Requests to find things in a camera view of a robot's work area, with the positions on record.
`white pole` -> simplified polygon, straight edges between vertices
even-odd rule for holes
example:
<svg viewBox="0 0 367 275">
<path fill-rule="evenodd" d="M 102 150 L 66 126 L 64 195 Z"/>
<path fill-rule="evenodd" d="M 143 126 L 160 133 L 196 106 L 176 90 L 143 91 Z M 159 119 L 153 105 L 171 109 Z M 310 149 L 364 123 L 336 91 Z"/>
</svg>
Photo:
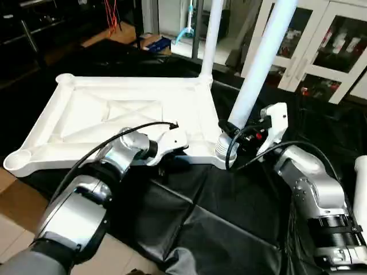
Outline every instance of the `white pole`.
<svg viewBox="0 0 367 275">
<path fill-rule="evenodd" d="M 292 20 L 298 0 L 277 0 L 228 121 L 242 129 Z"/>
<path fill-rule="evenodd" d="M 356 191 L 354 193 L 353 212 L 356 220 L 363 228 L 362 235 L 367 239 L 367 156 L 356 159 L 354 169 L 357 172 Z"/>
<path fill-rule="evenodd" d="M 192 30 L 192 27 L 191 27 L 191 20 L 193 18 L 193 14 L 194 14 L 194 6 L 193 6 L 193 1 L 194 0 L 191 0 L 190 1 L 190 6 L 189 6 L 189 15 L 188 15 L 188 32 L 190 33 L 191 30 Z"/>
<path fill-rule="evenodd" d="M 212 76 L 224 0 L 213 0 L 200 76 Z"/>
</svg>

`white plastic frame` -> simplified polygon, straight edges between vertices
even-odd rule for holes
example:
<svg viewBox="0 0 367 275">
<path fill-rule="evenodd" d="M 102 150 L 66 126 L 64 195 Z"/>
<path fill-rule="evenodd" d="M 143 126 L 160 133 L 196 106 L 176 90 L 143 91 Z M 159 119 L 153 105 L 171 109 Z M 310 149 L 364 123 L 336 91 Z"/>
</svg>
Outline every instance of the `white plastic frame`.
<svg viewBox="0 0 367 275">
<path fill-rule="evenodd" d="M 244 125 L 247 121 L 290 23 L 296 2 L 279 0 L 274 8 L 268 31 L 254 58 L 253 69 L 249 72 L 251 77 L 245 80 L 231 113 L 230 120 L 235 120 L 236 125 Z M 177 122 L 187 134 L 189 147 L 183 158 L 190 163 L 214 164 L 224 169 L 222 153 L 228 145 L 222 142 L 210 92 L 222 6 L 223 0 L 212 2 L 199 77 L 59 75 L 54 94 L 23 145 L 6 157 L 4 168 L 18 177 L 41 169 L 70 168 L 90 149 L 124 127 L 152 121 L 171 121 Z M 237 123 L 237 118 L 244 121 Z M 165 131 L 167 126 L 156 125 L 141 130 L 153 140 L 158 140 Z"/>
</svg>

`wall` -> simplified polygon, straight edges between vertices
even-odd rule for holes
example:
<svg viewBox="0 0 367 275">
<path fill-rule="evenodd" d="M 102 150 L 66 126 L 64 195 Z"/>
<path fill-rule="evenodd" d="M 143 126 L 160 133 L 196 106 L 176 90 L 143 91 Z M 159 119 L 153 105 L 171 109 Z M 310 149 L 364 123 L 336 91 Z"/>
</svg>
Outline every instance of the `wall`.
<svg viewBox="0 0 367 275">
<path fill-rule="evenodd" d="M 231 2 L 231 18 L 229 21 L 228 37 L 237 37 L 240 33 L 245 16 L 248 12 L 248 5 L 244 0 L 232 0 Z"/>
<path fill-rule="evenodd" d="M 159 32 L 177 36 L 186 26 L 189 0 L 158 0 Z"/>
<path fill-rule="evenodd" d="M 352 96 L 358 96 L 363 99 L 367 99 L 367 73 L 360 79 L 360 82 L 351 91 Z"/>
<path fill-rule="evenodd" d="M 159 33 L 158 0 L 142 0 L 145 33 Z"/>
<path fill-rule="evenodd" d="M 227 4 L 227 0 L 224 0 L 223 7 Z M 210 11 L 212 8 L 212 0 L 204 0 L 204 10 Z"/>
</svg>

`table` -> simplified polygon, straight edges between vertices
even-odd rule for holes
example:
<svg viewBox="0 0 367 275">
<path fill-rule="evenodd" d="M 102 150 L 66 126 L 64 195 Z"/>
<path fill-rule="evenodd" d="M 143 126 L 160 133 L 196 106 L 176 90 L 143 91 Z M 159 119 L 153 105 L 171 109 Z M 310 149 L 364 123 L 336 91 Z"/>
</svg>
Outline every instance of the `table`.
<svg viewBox="0 0 367 275">
<path fill-rule="evenodd" d="M 174 56 L 156 56 L 113 41 L 81 49 L 48 69 L 2 90 L 0 156 L 16 150 L 52 95 L 60 73 L 76 76 L 194 77 L 200 66 Z M 213 72 L 218 117 L 226 119 L 242 78 Z M 288 104 L 285 139 L 308 140 L 330 157 L 353 197 L 353 163 L 365 154 L 365 115 L 264 86 L 254 109 Z M 9 105 L 14 113 L 8 113 Z M 110 233 L 167 274 L 321 274 L 307 252 L 307 225 L 294 210 L 290 190 L 270 164 L 234 174 L 210 165 L 181 163 L 133 167 L 114 186 Z M 21 180 L 50 197 L 66 170 L 38 171 Z"/>
</svg>

